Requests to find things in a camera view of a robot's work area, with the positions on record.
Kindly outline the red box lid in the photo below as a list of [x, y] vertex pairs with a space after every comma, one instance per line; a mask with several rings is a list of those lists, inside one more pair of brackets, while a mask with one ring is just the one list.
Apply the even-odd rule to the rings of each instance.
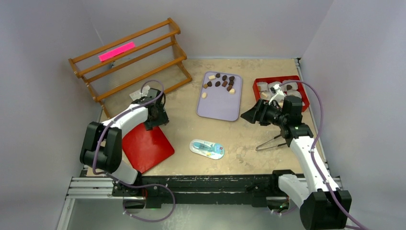
[[139, 124], [123, 137], [122, 149], [132, 167], [144, 174], [175, 153], [160, 127]]

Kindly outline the metal tongs with black tips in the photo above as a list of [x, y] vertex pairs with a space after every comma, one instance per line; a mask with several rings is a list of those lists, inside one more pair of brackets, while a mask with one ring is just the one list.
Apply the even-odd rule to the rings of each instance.
[[261, 152], [261, 151], [267, 151], [270, 149], [274, 148], [279, 148], [282, 146], [287, 145], [286, 141], [284, 138], [281, 137], [281, 135], [274, 136], [270, 140], [256, 146], [255, 151], [256, 152]]

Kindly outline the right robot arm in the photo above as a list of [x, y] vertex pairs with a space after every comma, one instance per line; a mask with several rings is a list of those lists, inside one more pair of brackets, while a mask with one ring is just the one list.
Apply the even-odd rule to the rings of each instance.
[[298, 206], [303, 227], [307, 230], [343, 229], [348, 220], [351, 195], [340, 189], [326, 169], [310, 127], [302, 122], [302, 107], [302, 99], [296, 96], [286, 96], [282, 106], [276, 101], [259, 99], [241, 118], [261, 126], [278, 126], [281, 137], [299, 160], [305, 183], [294, 174], [283, 174], [269, 181], [269, 189], [275, 195], [286, 193]]

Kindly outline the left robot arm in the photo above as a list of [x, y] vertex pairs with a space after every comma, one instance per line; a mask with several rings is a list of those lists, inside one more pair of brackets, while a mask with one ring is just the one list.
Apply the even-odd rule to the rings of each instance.
[[140, 124], [146, 131], [166, 125], [169, 118], [164, 108], [165, 99], [164, 92], [151, 88], [117, 116], [101, 123], [89, 123], [79, 161], [124, 183], [129, 195], [139, 195], [143, 189], [143, 183], [138, 180], [141, 173], [123, 161], [122, 139]]

